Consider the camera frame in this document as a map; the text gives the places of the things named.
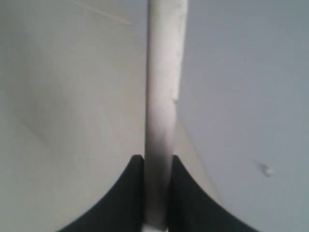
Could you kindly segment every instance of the white pole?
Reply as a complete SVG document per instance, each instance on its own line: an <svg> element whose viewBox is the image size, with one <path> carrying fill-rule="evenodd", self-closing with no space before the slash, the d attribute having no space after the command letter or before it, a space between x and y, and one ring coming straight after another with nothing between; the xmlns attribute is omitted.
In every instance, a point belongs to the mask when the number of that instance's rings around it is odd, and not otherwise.
<svg viewBox="0 0 309 232"><path fill-rule="evenodd" d="M148 1L145 222L166 229L188 0Z"/></svg>

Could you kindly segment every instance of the white rod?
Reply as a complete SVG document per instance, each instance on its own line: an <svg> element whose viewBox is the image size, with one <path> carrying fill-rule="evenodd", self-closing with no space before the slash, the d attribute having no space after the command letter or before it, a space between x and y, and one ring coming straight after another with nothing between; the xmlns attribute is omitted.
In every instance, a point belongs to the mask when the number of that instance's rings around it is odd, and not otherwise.
<svg viewBox="0 0 309 232"><path fill-rule="evenodd" d="M188 0L148 1L145 222L166 229Z"/></svg>

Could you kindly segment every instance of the gray wall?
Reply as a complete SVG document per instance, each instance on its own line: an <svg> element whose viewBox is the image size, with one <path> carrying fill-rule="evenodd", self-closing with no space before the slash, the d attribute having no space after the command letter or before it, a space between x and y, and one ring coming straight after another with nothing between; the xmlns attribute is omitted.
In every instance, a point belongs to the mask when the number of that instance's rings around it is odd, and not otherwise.
<svg viewBox="0 0 309 232"><path fill-rule="evenodd" d="M124 5L146 6L135 2ZM309 228L308 9L307 0L189 4L180 117L223 206L261 231Z"/></svg>

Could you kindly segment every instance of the white ceiling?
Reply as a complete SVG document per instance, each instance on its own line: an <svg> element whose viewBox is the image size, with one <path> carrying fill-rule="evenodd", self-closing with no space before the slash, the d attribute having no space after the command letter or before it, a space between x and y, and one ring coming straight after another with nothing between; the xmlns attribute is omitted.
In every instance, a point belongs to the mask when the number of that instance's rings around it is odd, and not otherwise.
<svg viewBox="0 0 309 232"><path fill-rule="evenodd" d="M146 1L122 4L145 44ZM261 231L309 228L308 9L189 3L180 117L223 206Z"/></svg>

